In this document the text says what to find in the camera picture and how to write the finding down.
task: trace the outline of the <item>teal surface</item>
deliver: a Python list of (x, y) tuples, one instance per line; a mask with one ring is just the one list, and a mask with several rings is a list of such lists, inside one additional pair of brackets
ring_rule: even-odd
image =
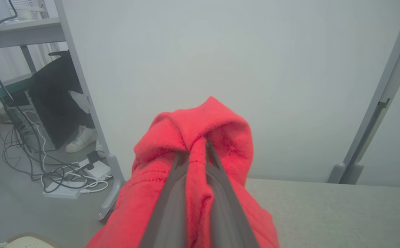
[[(16, 77), (15, 79), (3, 82), (4, 86), (9, 93), (14, 93), (23, 88), (26, 88), (30, 84), (32, 74), (23, 75), (21, 77)], [(0, 98), (5, 96), (5, 91), (0, 87)]]

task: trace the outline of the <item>cloth fold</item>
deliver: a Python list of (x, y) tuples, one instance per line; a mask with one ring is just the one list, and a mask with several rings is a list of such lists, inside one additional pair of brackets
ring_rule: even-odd
[(131, 179), (121, 188), (116, 209), (88, 248), (138, 247), (178, 151), (190, 153), (186, 178), (187, 247), (211, 246), (214, 193), (206, 182), (206, 140), (220, 157), (244, 213), (262, 248), (279, 247), (271, 215), (244, 189), (253, 159), (248, 123), (209, 97), (189, 110), (159, 114), (134, 147)]

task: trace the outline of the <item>shoe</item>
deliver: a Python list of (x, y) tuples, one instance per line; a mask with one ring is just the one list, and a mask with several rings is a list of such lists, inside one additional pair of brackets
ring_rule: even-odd
[(79, 132), (76, 138), (69, 143), (65, 151), (68, 153), (74, 153), (81, 151), (97, 139), (97, 132), (95, 128), (87, 128), (85, 126), (79, 126)]
[(103, 151), (102, 144), (100, 143), (99, 137), (97, 137), (97, 140), (96, 140), (96, 151), (97, 151), (97, 154), (99, 154), (100, 158), (106, 157), (105, 152)]

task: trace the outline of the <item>red garment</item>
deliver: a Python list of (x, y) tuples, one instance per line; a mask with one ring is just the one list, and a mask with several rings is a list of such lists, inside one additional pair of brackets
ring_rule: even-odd
[(213, 97), (197, 108), (161, 113), (154, 119), (134, 147), (132, 176), (119, 192), (116, 210), (87, 247), (138, 247), (176, 151), (189, 151), (187, 247), (209, 248), (214, 193), (206, 183), (207, 138), (220, 157), (260, 247), (279, 248), (272, 217), (244, 188), (253, 158), (249, 124)]

